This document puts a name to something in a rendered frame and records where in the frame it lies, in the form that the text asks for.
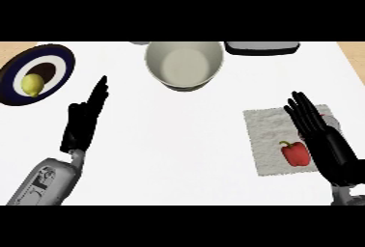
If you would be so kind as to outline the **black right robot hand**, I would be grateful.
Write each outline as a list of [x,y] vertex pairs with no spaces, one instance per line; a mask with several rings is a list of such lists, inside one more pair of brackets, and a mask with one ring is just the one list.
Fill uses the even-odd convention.
[[336,186],[365,183],[365,159],[355,157],[344,136],[326,125],[302,92],[292,92],[283,110],[304,138],[310,157],[323,178]]

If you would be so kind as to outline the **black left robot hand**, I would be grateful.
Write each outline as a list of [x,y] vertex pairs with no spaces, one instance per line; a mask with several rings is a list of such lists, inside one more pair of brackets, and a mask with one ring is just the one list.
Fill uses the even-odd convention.
[[67,105],[67,122],[60,140],[60,151],[85,151],[89,147],[97,118],[107,98],[106,76],[101,77],[88,97],[81,103]]

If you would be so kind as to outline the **grey placemat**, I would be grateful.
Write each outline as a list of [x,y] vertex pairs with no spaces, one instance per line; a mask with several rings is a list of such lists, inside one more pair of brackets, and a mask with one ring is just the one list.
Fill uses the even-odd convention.
[[262,177],[316,172],[311,158],[307,166],[296,167],[290,166],[283,158],[280,147],[284,145],[280,141],[304,144],[304,138],[283,109],[245,110],[243,120],[258,175]]

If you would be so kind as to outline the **pale grey bowl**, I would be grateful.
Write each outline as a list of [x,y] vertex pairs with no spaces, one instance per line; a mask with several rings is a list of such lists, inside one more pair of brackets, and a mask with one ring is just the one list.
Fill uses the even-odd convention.
[[144,65],[166,88],[190,92],[202,88],[222,66],[222,47],[217,41],[151,41]]

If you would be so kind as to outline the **red bell pepper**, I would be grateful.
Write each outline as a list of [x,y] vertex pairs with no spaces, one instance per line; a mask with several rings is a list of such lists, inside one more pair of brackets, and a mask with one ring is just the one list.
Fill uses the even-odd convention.
[[286,141],[280,141],[280,144],[284,145],[280,147],[280,152],[287,164],[293,167],[307,166],[310,156],[304,144],[301,142],[289,143]]

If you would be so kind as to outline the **yellow lemon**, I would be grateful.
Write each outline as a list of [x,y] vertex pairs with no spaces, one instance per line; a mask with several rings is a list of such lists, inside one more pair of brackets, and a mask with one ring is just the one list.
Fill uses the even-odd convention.
[[36,97],[44,88],[44,79],[42,77],[30,73],[20,80],[20,89],[30,96]]

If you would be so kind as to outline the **dark blue and white plate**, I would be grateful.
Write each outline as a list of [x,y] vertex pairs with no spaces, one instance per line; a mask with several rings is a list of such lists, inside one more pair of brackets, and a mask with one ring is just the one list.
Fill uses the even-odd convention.
[[50,96],[73,71],[75,58],[58,44],[26,49],[0,68],[0,102],[27,105]]

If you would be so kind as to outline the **black and grey appliance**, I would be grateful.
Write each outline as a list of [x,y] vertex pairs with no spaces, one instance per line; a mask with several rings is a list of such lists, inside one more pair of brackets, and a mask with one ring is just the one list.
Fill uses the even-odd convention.
[[273,56],[296,52],[296,41],[225,41],[224,50],[231,55]]

